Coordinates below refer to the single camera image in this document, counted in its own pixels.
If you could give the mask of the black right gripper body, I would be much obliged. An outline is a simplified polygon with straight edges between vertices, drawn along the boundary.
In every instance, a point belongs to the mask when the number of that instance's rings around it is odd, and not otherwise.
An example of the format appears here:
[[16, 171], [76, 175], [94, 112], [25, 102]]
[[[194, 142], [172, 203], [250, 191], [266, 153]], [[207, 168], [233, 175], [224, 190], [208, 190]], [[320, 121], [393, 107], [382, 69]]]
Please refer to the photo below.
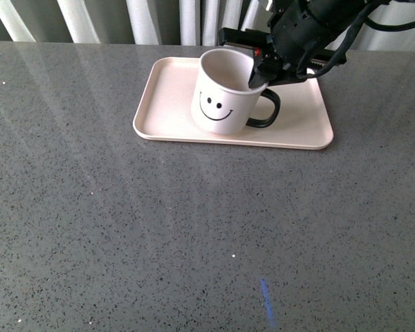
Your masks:
[[328, 73], [345, 54], [367, 17], [383, 1], [275, 1], [270, 32], [222, 28], [218, 43], [249, 48], [255, 60], [277, 61], [279, 83], [299, 83]]

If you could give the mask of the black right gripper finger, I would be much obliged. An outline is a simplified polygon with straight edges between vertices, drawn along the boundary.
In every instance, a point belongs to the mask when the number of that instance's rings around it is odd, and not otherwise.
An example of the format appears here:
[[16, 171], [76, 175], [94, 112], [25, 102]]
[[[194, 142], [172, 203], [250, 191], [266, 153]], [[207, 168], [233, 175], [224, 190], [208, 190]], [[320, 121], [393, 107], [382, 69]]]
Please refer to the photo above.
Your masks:
[[248, 80], [248, 87], [256, 89], [265, 84], [267, 86], [280, 85], [278, 79], [279, 70], [280, 63], [277, 61], [255, 60]]

